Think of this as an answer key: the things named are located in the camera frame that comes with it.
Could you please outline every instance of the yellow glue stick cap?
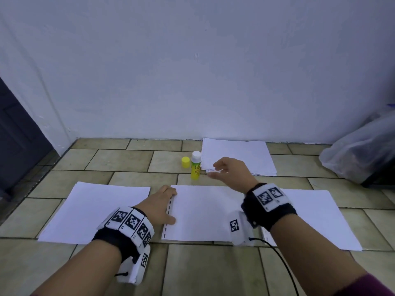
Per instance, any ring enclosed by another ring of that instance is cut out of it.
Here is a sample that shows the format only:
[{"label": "yellow glue stick cap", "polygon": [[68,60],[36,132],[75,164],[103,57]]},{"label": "yellow glue stick cap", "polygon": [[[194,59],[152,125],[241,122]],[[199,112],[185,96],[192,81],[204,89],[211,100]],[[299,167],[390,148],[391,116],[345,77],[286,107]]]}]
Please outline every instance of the yellow glue stick cap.
[{"label": "yellow glue stick cap", "polygon": [[191,160],[189,159],[189,157],[182,157],[181,165],[183,166],[183,168],[189,168],[191,166]]}]

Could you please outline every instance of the translucent plastic bag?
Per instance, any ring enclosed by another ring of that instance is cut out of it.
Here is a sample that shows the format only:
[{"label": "translucent plastic bag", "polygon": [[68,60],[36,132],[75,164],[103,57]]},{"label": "translucent plastic bag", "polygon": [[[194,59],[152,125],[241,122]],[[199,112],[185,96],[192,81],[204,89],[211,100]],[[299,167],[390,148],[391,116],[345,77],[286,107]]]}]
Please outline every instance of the translucent plastic bag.
[{"label": "translucent plastic bag", "polygon": [[340,177],[360,184],[394,157],[395,110],[389,110],[324,149],[319,160]]}]

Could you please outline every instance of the dark door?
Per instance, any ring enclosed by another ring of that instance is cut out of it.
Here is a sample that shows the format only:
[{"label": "dark door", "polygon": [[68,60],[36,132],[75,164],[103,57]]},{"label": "dark door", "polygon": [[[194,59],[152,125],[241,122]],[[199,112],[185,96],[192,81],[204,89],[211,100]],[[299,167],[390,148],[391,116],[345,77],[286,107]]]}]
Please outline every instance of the dark door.
[{"label": "dark door", "polygon": [[12,187],[52,149],[0,78],[0,189]]}]

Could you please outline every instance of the person's right arm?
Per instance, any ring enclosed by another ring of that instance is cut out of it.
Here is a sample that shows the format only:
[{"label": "person's right arm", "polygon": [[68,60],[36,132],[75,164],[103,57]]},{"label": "person's right arm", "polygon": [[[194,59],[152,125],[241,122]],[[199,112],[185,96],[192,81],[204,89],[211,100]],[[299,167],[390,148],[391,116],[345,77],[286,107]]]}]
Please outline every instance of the person's right arm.
[{"label": "person's right arm", "polygon": [[[243,161],[224,157],[214,164],[218,172],[208,176],[246,194],[258,184]],[[305,293],[331,296],[368,273],[298,215],[279,219],[270,234]]]}]

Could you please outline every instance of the stack of paper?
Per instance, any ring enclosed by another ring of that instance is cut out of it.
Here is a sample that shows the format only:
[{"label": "stack of paper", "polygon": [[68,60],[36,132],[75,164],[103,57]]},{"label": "stack of paper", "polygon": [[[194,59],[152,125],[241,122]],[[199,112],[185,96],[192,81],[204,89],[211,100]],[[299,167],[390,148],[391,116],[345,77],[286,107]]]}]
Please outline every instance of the stack of paper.
[{"label": "stack of paper", "polygon": [[[162,239],[178,241],[230,242],[227,215],[241,210],[244,195],[228,187],[177,186],[168,213],[176,218],[165,225]],[[282,189],[298,215],[340,249],[361,251],[361,244],[351,231],[331,194],[322,190]],[[271,244],[274,240],[264,233]]]},{"label": "stack of paper", "polygon": [[201,168],[215,171],[213,164],[222,157],[244,161],[249,171],[257,176],[276,176],[277,170],[263,141],[230,141],[203,139]]},{"label": "stack of paper", "polygon": [[150,187],[121,187],[78,182],[44,228],[38,241],[88,244],[100,223],[117,207],[135,206]]}]

